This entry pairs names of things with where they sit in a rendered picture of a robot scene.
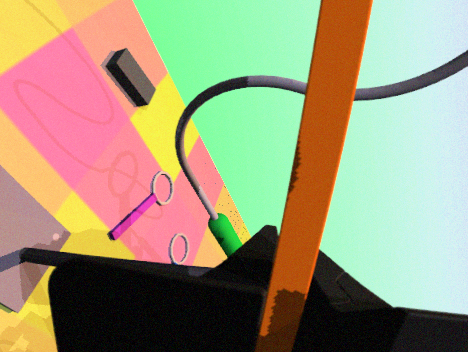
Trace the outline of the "magenta square bar with beige loop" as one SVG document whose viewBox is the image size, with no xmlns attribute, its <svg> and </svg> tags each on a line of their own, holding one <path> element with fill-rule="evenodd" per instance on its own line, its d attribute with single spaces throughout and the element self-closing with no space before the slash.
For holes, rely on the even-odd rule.
<svg viewBox="0 0 468 352">
<path fill-rule="evenodd" d="M 161 174 L 165 174 L 171 184 L 171 193 L 167 202 L 160 201 L 156 194 L 156 182 Z M 152 194 L 148 196 L 141 204 L 139 204 L 137 208 L 130 212 L 114 229 L 109 231 L 111 240 L 116 240 L 119 236 L 122 236 L 124 232 L 139 218 L 139 216 L 146 212 L 155 202 L 158 202 L 160 205 L 168 205 L 168 203 L 172 200 L 173 194 L 174 184 L 171 176 L 165 171 L 160 171 L 154 177 L 152 183 Z"/>
</svg>

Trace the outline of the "orange-brown handle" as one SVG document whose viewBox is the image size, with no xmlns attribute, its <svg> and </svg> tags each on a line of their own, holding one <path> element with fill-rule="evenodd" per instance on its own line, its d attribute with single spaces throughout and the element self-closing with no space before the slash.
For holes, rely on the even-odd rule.
<svg viewBox="0 0 468 352">
<path fill-rule="evenodd" d="M 291 352 L 358 82 L 373 0 L 321 0 L 284 213 L 255 352 Z"/>
</svg>

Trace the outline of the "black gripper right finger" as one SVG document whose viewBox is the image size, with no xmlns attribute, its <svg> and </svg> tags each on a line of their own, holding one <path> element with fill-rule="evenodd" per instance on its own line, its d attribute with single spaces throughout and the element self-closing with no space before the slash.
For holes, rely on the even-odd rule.
<svg viewBox="0 0 468 352">
<path fill-rule="evenodd" d="M 468 352 L 468 315 L 393 307 L 318 250 L 291 352 Z"/>
</svg>

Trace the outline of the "dark brown rectangular block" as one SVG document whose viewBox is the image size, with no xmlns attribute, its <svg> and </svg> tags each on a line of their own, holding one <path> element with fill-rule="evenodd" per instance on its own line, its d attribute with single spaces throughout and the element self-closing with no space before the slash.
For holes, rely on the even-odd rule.
<svg viewBox="0 0 468 352">
<path fill-rule="evenodd" d="M 115 51 L 105 67 L 136 106 L 149 105 L 157 89 L 127 47 Z"/>
</svg>

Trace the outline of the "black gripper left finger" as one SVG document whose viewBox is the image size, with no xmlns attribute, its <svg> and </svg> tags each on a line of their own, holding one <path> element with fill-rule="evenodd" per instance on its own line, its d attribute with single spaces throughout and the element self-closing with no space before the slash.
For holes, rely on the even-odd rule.
<svg viewBox="0 0 468 352">
<path fill-rule="evenodd" d="M 200 276 L 93 256 L 48 278 L 57 352 L 66 341 L 119 352 L 255 352 L 278 228 L 265 225 Z"/>
</svg>

